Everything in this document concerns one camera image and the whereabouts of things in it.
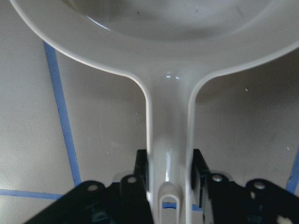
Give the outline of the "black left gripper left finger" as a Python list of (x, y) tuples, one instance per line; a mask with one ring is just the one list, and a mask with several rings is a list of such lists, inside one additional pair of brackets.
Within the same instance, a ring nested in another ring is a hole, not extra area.
[(85, 181), (34, 215), (28, 224), (152, 224), (147, 199), (147, 151), (136, 153), (133, 173), (110, 186)]

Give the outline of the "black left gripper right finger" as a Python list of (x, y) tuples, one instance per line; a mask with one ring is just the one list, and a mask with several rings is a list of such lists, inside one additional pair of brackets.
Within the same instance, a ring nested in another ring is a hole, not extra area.
[(194, 149), (191, 188), (205, 224), (297, 224), (299, 198), (265, 179), (240, 186), (227, 175), (211, 171)]

